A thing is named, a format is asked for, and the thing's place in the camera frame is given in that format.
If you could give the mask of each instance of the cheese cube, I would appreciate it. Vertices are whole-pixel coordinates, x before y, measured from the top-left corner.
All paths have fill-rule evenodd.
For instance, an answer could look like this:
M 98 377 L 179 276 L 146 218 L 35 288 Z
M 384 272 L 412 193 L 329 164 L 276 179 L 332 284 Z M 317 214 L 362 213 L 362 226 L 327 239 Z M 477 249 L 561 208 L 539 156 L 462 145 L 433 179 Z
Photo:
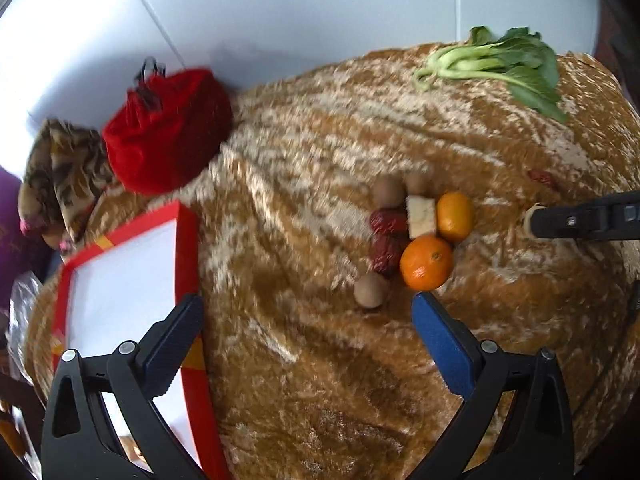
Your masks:
M 406 198 L 406 212 L 411 240 L 422 235 L 435 235 L 438 231 L 436 201 L 433 198 L 409 195 Z

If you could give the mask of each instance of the bok choy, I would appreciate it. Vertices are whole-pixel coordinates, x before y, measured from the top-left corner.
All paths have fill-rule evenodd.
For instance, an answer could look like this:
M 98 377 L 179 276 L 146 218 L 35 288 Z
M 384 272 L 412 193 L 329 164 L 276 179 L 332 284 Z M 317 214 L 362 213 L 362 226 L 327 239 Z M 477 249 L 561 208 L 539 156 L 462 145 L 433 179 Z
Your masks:
M 539 32 L 530 34 L 529 27 L 510 28 L 498 39 L 486 27 L 472 28 L 467 43 L 430 54 L 415 71 L 414 86 L 427 91 L 438 78 L 504 81 L 517 101 L 566 122 L 566 114 L 558 108 L 556 53 Z

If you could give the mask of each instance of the round brown nut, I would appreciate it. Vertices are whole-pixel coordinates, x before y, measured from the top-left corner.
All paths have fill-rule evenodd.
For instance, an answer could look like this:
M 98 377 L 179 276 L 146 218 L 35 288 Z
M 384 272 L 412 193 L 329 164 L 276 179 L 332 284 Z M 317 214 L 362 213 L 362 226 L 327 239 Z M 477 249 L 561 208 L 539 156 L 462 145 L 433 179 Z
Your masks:
M 404 178 L 406 192 L 409 195 L 427 196 L 429 184 L 429 177 L 421 171 L 412 171 Z
M 402 180 L 393 175 L 379 176 L 371 186 L 373 203 L 377 209 L 393 209 L 404 202 L 406 191 Z
M 356 282 L 353 295 L 359 305 L 376 308 L 385 303 L 389 295 L 389 282 L 377 272 L 368 272 Z

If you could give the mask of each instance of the small orange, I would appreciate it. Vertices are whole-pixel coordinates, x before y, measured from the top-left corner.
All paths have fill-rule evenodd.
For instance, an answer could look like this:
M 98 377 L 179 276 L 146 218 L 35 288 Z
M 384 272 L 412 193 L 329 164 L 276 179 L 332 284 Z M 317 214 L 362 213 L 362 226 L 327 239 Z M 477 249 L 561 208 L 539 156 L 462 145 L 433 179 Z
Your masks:
M 404 282 L 413 290 L 433 290 L 449 279 L 453 270 L 451 246 L 432 235 L 417 237 L 400 258 Z
M 438 233 L 445 240 L 460 243 L 469 236 L 474 226 L 471 200 L 459 191 L 445 193 L 436 206 Z

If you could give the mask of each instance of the patterned cloth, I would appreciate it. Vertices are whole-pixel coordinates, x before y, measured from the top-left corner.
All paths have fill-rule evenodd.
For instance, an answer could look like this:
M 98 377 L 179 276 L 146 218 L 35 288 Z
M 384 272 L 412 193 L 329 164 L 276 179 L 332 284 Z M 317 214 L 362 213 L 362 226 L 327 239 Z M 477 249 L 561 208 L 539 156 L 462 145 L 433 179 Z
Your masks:
M 66 239 L 61 249 L 69 250 L 70 243 L 81 238 L 96 200 L 112 180 L 97 131 L 45 121 L 31 149 L 18 196 L 21 231 L 39 235 L 63 228 Z
M 588 56 L 559 58 L 566 125 L 497 81 L 414 91 L 413 70 L 440 46 L 375 52 L 244 92 L 232 135 L 190 184 L 151 202 L 110 186 L 98 200 L 85 243 L 176 198 L 200 217 L 207 372 L 238 480 L 402 480 L 460 405 L 414 330 L 400 279 L 381 308 L 353 299 L 369 267 L 369 186 L 380 173 L 422 170 L 432 197 L 471 198 L 474 231 L 436 294 L 478 339 L 556 351 L 578 462 L 638 389 L 640 320 L 626 316 L 638 241 L 530 240 L 520 229 L 532 204 L 640 189 L 638 116 Z M 557 190 L 529 170 L 548 171 Z M 38 297 L 28 336 L 26 367 L 44 392 L 58 281 Z M 506 413 L 502 402 L 473 464 Z

